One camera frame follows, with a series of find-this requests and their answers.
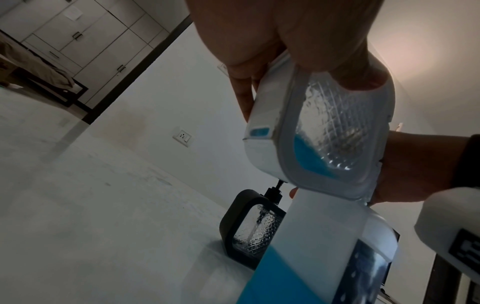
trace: black label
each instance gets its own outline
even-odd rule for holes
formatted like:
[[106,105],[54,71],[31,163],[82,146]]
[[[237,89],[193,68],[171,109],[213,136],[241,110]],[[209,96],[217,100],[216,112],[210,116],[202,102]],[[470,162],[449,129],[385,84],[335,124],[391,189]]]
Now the black label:
[[480,274],[480,237],[460,229],[448,252]]
[[375,303],[387,266],[380,254],[358,240],[332,304]]

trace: blue liquid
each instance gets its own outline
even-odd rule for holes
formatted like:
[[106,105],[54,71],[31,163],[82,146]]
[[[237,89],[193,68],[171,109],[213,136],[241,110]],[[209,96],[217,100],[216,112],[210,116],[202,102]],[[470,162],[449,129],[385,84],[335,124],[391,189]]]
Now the blue liquid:
[[335,177],[315,150],[298,134],[295,135],[295,139],[293,140],[293,150],[296,160],[303,169],[323,176]]
[[237,304],[325,304],[272,246],[263,255]]

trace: white bottle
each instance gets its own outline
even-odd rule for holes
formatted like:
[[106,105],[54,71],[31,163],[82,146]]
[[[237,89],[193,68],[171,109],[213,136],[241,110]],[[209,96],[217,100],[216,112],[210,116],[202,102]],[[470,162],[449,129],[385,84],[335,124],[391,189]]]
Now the white bottle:
[[350,92],[288,55],[272,64],[245,150],[258,169],[300,190],[238,303],[375,301],[397,239],[366,202],[394,107],[391,79],[373,91]]

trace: black soap dispenser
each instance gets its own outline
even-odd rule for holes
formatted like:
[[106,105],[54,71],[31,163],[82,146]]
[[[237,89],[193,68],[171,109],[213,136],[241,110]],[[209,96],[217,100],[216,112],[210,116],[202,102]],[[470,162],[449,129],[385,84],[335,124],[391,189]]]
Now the black soap dispenser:
[[256,269],[285,211],[278,207],[282,199],[279,180],[265,195],[253,190],[240,192],[220,222],[220,235],[227,255]]

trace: hand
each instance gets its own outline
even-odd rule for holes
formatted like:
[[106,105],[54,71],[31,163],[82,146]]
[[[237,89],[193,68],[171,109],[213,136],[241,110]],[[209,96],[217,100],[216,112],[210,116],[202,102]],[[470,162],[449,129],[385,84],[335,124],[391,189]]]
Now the hand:
[[301,67],[345,88],[371,90],[385,72],[368,61],[367,34],[383,0],[186,0],[198,34],[225,63],[245,120],[267,64],[288,49]]
[[[449,189],[468,139],[390,131],[371,204],[424,201]],[[290,192],[291,198],[297,190]]]

